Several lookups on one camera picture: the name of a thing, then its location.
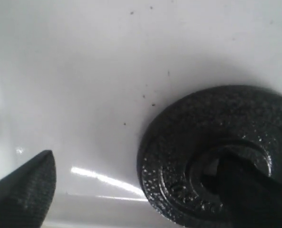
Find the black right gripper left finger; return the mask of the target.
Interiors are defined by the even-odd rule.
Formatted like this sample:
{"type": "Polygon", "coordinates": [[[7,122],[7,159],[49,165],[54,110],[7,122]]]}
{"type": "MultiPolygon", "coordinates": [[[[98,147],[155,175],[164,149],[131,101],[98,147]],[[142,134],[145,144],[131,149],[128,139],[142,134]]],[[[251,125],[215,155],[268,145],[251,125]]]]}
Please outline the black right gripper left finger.
{"type": "Polygon", "coordinates": [[[56,189],[53,152],[45,150],[0,180],[0,228],[39,228],[56,189]]]}

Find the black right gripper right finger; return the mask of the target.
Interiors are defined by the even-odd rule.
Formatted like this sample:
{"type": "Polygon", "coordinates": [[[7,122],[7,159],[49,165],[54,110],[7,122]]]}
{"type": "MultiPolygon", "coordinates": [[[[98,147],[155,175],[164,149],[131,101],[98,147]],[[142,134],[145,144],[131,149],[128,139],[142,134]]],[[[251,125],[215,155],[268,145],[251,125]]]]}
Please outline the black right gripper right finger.
{"type": "Polygon", "coordinates": [[[231,153],[220,157],[216,178],[234,228],[282,228],[282,184],[231,153]]]}

